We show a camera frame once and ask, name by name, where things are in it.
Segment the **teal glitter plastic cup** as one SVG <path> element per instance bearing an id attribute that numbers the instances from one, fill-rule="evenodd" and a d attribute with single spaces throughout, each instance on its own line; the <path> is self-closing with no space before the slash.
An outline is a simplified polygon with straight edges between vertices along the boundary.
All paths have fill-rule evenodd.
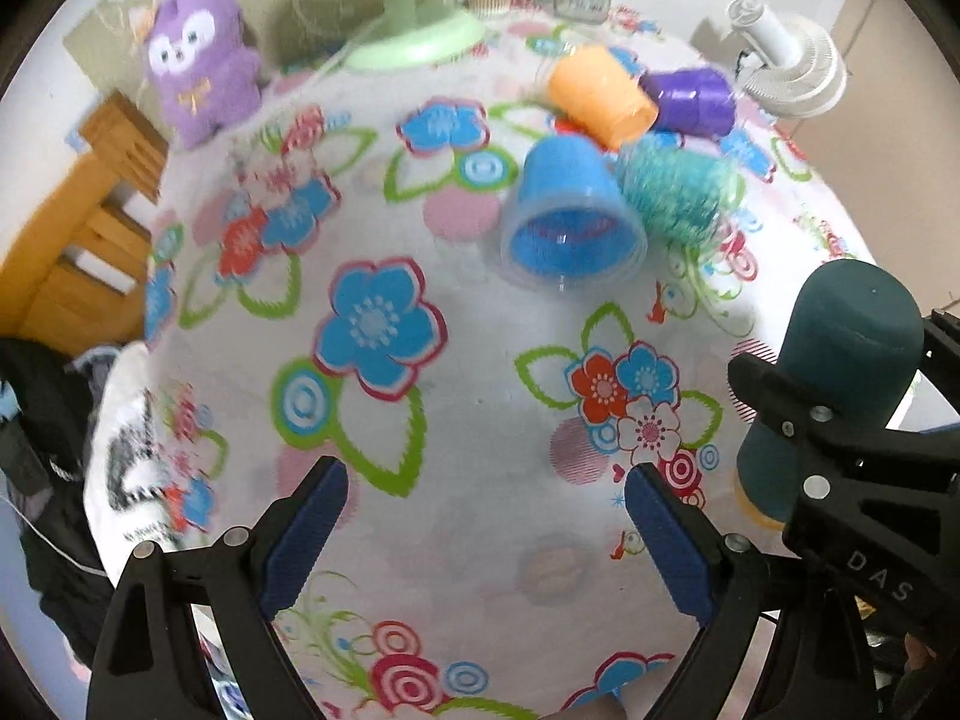
<path id="1" fill-rule="evenodd" d="M 715 237 L 737 187 L 737 169 L 726 158 L 649 138 L 620 148 L 613 176 L 651 236 L 685 247 L 704 247 Z"/>

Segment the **white printed garment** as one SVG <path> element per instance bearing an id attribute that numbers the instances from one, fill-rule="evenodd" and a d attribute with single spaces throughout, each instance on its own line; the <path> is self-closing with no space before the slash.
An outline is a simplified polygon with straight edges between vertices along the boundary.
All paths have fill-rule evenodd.
<path id="1" fill-rule="evenodd" d="M 137 341 L 122 349 L 107 374 L 86 454 L 83 505 L 112 587 L 140 543 L 153 541 L 163 551 L 181 546 L 167 507 L 172 478 L 155 427 L 148 348 Z"/>

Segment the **floral tablecloth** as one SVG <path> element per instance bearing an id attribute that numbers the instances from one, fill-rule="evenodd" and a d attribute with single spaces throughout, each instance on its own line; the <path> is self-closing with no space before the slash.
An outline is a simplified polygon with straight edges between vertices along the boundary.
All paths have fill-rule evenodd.
<path id="1" fill-rule="evenodd" d="M 638 718 L 692 642 L 625 509 L 649 461 L 723 532 L 776 550 L 736 455 L 729 359 L 772 358 L 797 291 L 867 245 L 754 103 L 695 149 L 736 166 L 716 242 L 653 245 L 573 291 L 500 262 L 527 153 L 568 122 L 556 55 L 633 73 L 698 52 L 634 11 L 532 5 L 469 54 L 334 70 L 167 158 L 146 293 L 149 391 L 187 546 L 256 522 L 321 455 L 342 518 L 277 619 L 334 718 Z"/>

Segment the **purple plush toy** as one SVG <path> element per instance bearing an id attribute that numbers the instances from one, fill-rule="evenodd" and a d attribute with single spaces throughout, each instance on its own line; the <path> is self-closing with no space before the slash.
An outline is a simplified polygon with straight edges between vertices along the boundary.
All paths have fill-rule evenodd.
<path id="1" fill-rule="evenodd" d="M 260 109 L 262 60 L 244 31 L 236 0 L 161 0 L 156 7 L 143 35 L 146 76 L 182 149 Z"/>

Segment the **white small fan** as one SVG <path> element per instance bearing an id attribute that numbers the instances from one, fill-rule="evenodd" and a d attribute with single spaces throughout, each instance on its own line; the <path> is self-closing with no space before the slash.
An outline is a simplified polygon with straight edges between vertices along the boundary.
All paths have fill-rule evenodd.
<path id="1" fill-rule="evenodd" d="M 732 0 L 732 32 L 747 44 L 734 78 L 761 109 L 778 119 L 827 114 L 843 98 L 848 69 L 832 35 L 800 15 L 778 15 L 761 0 Z"/>

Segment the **blue plastic cup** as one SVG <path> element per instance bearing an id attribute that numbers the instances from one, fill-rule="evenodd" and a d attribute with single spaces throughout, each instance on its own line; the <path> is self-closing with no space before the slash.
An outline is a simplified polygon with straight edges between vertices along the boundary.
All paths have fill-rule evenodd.
<path id="1" fill-rule="evenodd" d="M 646 260 L 646 229 L 599 147 L 583 135 L 534 145 L 500 218 L 501 265 L 558 291 L 612 283 Z"/>

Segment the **dark teal cup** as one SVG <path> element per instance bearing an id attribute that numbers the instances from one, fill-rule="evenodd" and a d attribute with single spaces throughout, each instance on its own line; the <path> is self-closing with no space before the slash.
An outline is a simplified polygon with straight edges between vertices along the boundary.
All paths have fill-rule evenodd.
<path id="1" fill-rule="evenodd" d="M 884 427 L 923 356 L 923 317 L 903 284 L 859 260 L 833 260 L 805 280 L 776 369 L 818 405 L 854 424 Z M 740 489 L 782 523 L 802 486 L 796 447 L 754 422 L 737 454 Z"/>

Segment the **purple plastic cup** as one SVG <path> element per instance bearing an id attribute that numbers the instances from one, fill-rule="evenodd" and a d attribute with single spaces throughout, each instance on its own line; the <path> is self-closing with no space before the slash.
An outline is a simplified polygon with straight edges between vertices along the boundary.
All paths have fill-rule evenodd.
<path id="1" fill-rule="evenodd" d="M 693 137 L 726 137 L 736 125 L 736 93 L 713 67 L 647 71 L 640 88 L 658 106 L 656 130 Z"/>

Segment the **wooden chair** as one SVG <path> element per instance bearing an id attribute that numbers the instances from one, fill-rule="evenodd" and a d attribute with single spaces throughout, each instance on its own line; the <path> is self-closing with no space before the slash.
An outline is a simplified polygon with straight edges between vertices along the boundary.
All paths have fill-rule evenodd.
<path id="1" fill-rule="evenodd" d="M 76 356 L 143 335 L 149 234 L 110 201 L 160 196 L 167 141 L 114 91 L 86 117 L 89 143 L 20 232 L 2 266 L 2 333 Z"/>

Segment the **orange plastic cup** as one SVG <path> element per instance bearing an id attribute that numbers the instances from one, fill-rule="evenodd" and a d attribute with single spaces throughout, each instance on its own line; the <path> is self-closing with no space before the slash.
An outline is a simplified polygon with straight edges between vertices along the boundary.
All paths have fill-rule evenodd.
<path id="1" fill-rule="evenodd" d="M 639 140 L 658 106 L 607 47 L 579 46 L 556 60 L 545 89 L 551 104 L 610 151 Z"/>

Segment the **black clothing pile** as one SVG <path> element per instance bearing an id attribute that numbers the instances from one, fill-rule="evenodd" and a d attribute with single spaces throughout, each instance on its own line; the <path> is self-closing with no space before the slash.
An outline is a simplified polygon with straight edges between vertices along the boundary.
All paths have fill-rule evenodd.
<path id="1" fill-rule="evenodd" d="M 83 507 L 91 377 L 37 341 L 2 340 L 2 475 L 29 586 L 76 660 L 94 660 L 112 596 Z"/>

